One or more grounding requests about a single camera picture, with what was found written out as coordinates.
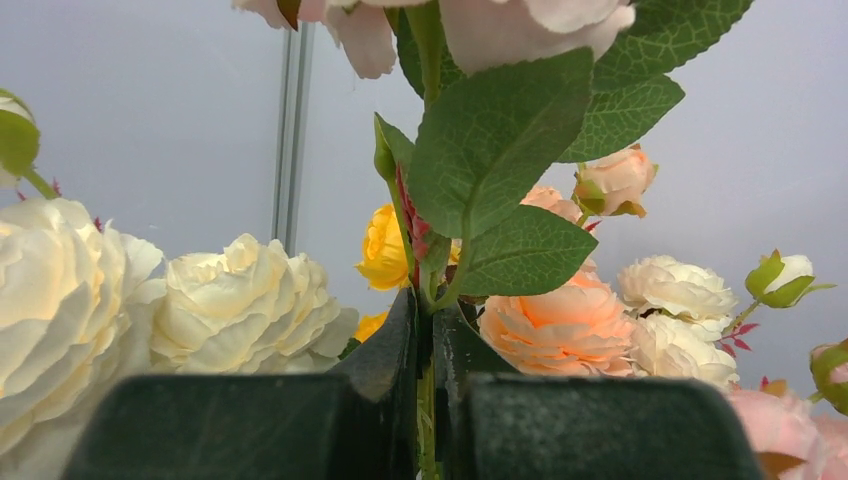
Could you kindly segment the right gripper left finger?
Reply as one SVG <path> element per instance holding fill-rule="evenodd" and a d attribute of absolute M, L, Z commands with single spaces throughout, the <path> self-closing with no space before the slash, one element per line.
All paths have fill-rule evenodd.
<path fill-rule="evenodd" d="M 143 375 L 98 406 L 67 479 L 412 479 L 416 300 L 325 373 Z"/>

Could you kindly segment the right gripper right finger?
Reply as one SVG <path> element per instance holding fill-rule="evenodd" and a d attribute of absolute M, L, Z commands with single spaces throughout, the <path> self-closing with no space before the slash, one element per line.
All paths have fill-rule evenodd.
<path fill-rule="evenodd" d="M 742 425 L 697 380 L 516 372 L 458 308 L 434 317 L 437 455 L 449 479 L 758 479 Z"/>

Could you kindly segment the peach pink flower stem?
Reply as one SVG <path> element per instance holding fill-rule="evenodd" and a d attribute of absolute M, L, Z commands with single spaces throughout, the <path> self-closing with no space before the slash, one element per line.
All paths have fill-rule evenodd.
<path fill-rule="evenodd" d="M 592 231 L 591 216 L 643 217 L 642 196 L 656 173 L 656 165 L 634 144 L 579 168 L 573 198 L 537 186 L 522 202 Z M 634 323 L 590 259 L 564 285 L 545 294 L 488 298 L 478 324 L 482 339 L 525 374 L 633 373 L 629 353 Z"/>

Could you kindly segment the large pink rose stem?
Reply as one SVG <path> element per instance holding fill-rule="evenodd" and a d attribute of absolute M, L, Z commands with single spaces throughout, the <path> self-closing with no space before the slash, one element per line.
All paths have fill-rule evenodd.
<path fill-rule="evenodd" d="M 358 76 L 400 65 L 421 93 L 414 139 L 374 121 L 416 298 L 419 468 L 437 455 L 435 315 L 564 285 L 590 231 L 523 204 L 557 162 L 584 165 L 650 130 L 682 98 L 670 79 L 746 1 L 236 1 L 275 29 L 320 23 Z"/>

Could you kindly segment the flower bouquet in vase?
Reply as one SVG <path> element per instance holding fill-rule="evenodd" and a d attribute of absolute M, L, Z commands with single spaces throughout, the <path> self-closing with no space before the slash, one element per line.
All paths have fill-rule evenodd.
<path fill-rule="evenodd" d="M 162 252 L 97 224 L 37 175 L 40 133 L 28 106 L 1 94 L 1 165 L 41 191 L 1 212 L 1 475 L 67 479 L 98 406 L 143 375 L 325 373 L 344 360 L 355 315 L 329 295 L 324 270 L 279 243 L 237 243 L 220 258 L 183 258 L 155 277 Z M 843 479 L 847 424 L 821 424 L 810 404 L 771 382 L 738 387 L 731 370 L 703 381 L 683 365 L 649 372 L 641 333 L 656 319 L 700 322 L 734 306 L 689 281 L 665 290 L 636 268 L 614 292 L 634 323 L 632 379 L 697 380 L 740 421 L 758 479 Z"/>

